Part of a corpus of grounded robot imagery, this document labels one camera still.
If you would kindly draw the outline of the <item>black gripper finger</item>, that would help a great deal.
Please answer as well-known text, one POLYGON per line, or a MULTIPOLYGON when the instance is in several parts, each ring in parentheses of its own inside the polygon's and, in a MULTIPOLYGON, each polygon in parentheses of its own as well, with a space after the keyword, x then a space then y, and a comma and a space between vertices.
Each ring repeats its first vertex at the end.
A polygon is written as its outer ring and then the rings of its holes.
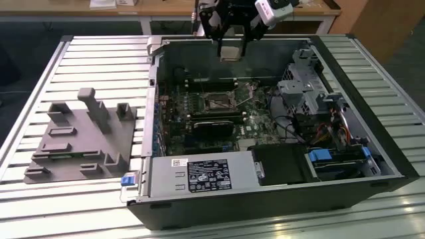
POLYGON ((260 40, 266 32, 266 25, 262 22, 261 16, 257 15, 250 21, 245 22, 242 29, 241 57, 245 56, 248 43, 253 40, 260 40))
POLYGON ((222 47, 222 30, 221 30, 221 19, 216 11, 214 4, 201 4, 198 12, 201 25, 204 28, 205 37, 217 42, 217 57, 221 56, 221 47, 222 47))

